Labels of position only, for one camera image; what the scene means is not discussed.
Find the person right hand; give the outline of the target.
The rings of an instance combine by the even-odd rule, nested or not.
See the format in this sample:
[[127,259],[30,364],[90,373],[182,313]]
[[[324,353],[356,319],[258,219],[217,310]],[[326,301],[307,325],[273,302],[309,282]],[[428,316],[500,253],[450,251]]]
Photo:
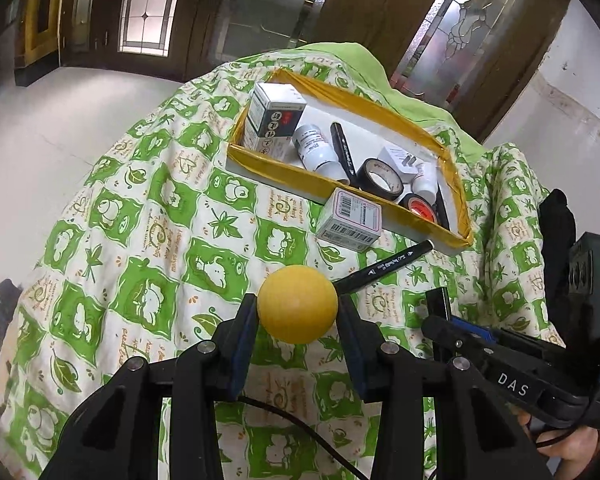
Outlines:
[[585,471],[595,455],[600,452],[600,430],[580,426],[573,432],[548,430],[534,436],[530,432],[532,416],[521,408],[513,408],[518,424],[526,435],[539,445],[536,449],[548,458],[559,458],[555,479],[575,479]]

